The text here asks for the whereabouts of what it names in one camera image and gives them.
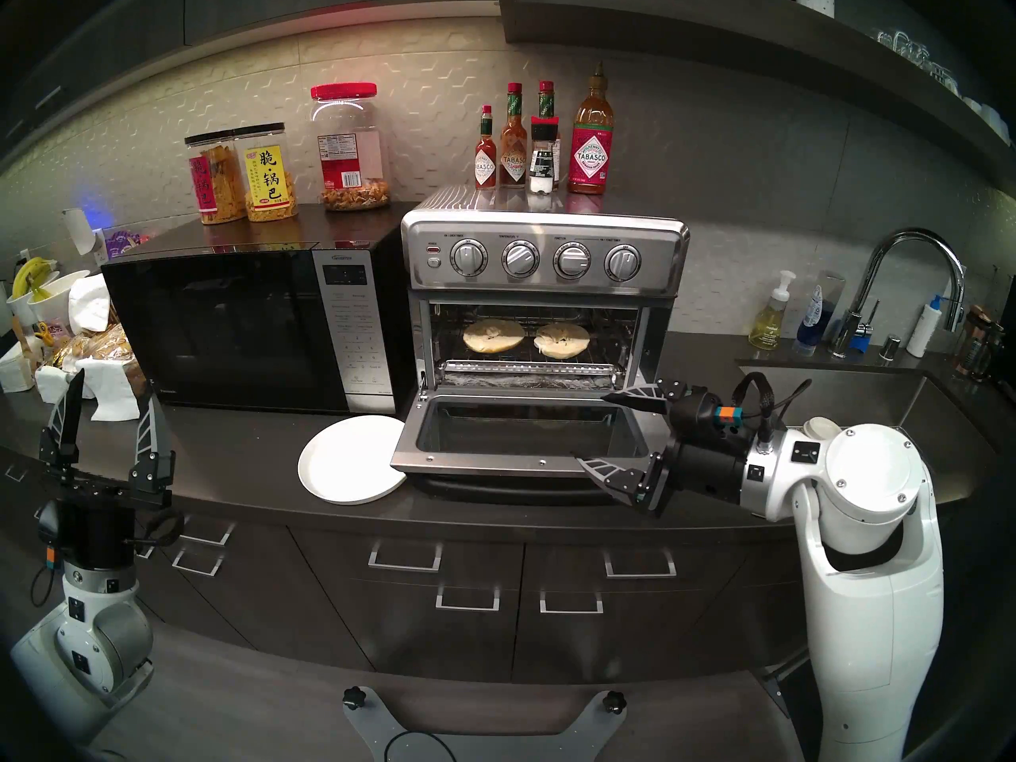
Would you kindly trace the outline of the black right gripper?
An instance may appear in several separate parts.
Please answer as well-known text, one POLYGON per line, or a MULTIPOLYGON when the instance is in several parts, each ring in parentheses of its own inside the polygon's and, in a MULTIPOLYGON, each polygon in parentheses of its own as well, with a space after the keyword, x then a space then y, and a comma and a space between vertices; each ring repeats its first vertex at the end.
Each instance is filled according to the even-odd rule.
POLYGON ((612 391, 601 400, 637 412, 661 414, 670 431, 645 471, 602 457, 576 457, 584 475, 608 497, 655 517, 680 492, 740 503, 751 432, 738 405, 704 387, 666 379, 612 391))

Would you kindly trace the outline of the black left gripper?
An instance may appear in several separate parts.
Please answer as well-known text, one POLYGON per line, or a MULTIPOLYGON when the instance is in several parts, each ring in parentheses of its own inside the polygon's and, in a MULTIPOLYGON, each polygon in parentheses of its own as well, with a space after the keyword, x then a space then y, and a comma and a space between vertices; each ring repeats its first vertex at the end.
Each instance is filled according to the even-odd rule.
POLYGON ((40 435, 51 499, 38 516, 38 537, 66 564, 85 570, 122 570, 144 548, 175 542, 171 486, 176 454, 156 394, 136 430, 135 463, 128 481, 112 481, 77 470, 77 434, 82 410, 84 373, 79 371, 55 402, 40 435))

